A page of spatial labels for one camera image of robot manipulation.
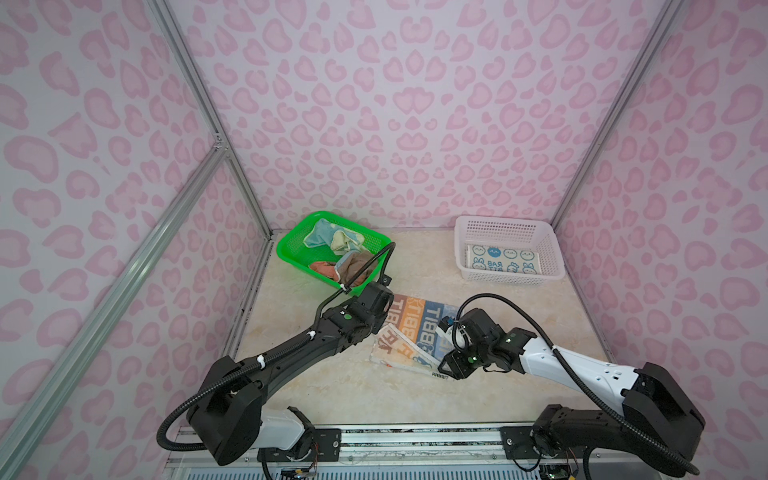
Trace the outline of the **orange blue patterned towel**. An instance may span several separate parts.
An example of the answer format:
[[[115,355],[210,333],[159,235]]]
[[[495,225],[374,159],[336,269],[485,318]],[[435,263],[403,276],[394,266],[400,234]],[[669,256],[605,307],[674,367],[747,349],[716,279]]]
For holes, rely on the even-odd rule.
[[[449,333],[440,326],[447,317],[451,326],[458,307],[396,294],[387,318],[375,336],[369,360],[378,365],[448,379],[438,367],[453,350]]]

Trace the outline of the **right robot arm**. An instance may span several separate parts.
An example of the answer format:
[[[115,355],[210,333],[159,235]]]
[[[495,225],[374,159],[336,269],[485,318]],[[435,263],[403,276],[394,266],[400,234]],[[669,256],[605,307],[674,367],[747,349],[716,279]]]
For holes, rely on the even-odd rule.
[[[553,458],[579,449],[613,450],[638,457],[669,477],[697,475],[693,459],[706,422],[690,398],[663,367],[613,364],[554,343],[529,318],[528,329],[503,329],[475,308],[444,317],[437,330],[452,343],[438,370],[464,380],[478,370],[519,373],[547,379],[584,394],[592,409],[547,405],[534,421],[524,445]]]

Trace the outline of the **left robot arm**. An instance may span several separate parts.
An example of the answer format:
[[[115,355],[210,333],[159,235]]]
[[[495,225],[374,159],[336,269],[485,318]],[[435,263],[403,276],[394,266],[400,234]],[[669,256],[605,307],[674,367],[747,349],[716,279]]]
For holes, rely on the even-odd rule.
[[[385,276],[362,292],[322,313],[306,330],[257,356],[217,360],[182,409],[199,441],[193,451],[207,451],[226,466],[253,447],[282,451],[302,460],[315,447],[315,426],[296,407],[264,409],[277,391],[315,364],[358,345],[379,332],[394,294]]]

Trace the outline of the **red brown towel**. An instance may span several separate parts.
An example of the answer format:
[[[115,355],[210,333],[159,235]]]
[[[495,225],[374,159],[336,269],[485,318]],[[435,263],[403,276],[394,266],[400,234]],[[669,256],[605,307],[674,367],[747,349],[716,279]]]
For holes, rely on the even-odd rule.
[[[354,288],[362,285],[375,269],[375,263],[367,264],[372,258],[367,251],[350,251],[335,262],[313,262],[310,269],[332,282]]]

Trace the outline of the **blue bunny towel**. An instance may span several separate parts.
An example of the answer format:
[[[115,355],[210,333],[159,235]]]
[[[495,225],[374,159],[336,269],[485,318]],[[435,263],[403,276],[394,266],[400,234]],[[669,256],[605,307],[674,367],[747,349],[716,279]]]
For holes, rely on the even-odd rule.
[[[467,267],[474,270],[526,275],[542,273],[539,255],[531,250],[469,244],[466,255]]]

